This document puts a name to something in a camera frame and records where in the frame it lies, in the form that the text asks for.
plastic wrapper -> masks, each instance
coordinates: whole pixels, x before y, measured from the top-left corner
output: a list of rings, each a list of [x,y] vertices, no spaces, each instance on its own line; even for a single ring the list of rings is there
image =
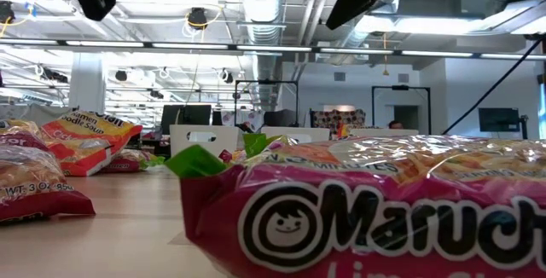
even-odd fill
[[[36,124],[0,121],[0,145],[0,224],[95,214],[91,201],[67,184]]]
[[[234,277],[520,278],[546,276],[545,149],[400,136],[167,164],[186,235]]]
[[[75,111],[42,126],[66,176],[87,177],[110,164],[142,127],[99,113]]]
[[[243,137],[245,150],[235,150],[233,153],[224,150],[218,156],[224,163],[240,164],[259,153],[298,143],[288,136],[273,136],[267,138],[265,134],[245,134]]]
[[[0,120],[0,146],[22,146],[49,151],[32,121]]]
[[[164,158],[141,150],[123,149],[101,172],[136,172],[163,164]]]

person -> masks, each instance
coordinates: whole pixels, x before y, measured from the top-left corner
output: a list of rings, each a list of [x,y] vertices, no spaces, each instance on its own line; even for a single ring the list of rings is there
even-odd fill
[[[402,123],[397,120],[393,120],[389,123],[389,129],[402,130],[403,128],[404,126],[402,125]]]

pink package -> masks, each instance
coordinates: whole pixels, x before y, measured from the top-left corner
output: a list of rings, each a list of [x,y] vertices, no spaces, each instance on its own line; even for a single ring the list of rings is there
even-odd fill
[[[358,138],[181,181],[188,238],[237,278],[546,276],[546,145]]]

maruchan logo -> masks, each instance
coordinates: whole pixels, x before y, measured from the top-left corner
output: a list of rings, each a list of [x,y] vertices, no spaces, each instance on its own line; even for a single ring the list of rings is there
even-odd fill
[[[125,123],[125,121],[123,121],[121,119],[117,119],[114,116],[110,116],[110,115],[106,115],[106,114],[95,113],[95,116],[97,116],[98,118],[100,118],[102,120],[105,120],[105,121],[109,122],[112,125],[118,126],[118,127],[122,127],[123,124]]]
[[[505,270],[536,260],[546,271],[546,211],[523,196],[513,197],[510,206],[486,208],[469,200],[411,205],[386,201],[364,185],[276,183],[247,202],[238,230],[241,249],[252,262],[282,273],[348,249],[391,258],[436,252],[455,262],[478,256]]]

office desk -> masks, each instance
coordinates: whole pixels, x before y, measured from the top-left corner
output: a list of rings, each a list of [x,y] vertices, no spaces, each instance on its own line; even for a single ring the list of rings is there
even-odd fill
[[[1,227],[2,277],[225,277],[185,239],[178,180],[165,167],[68,181],[97,215]]]

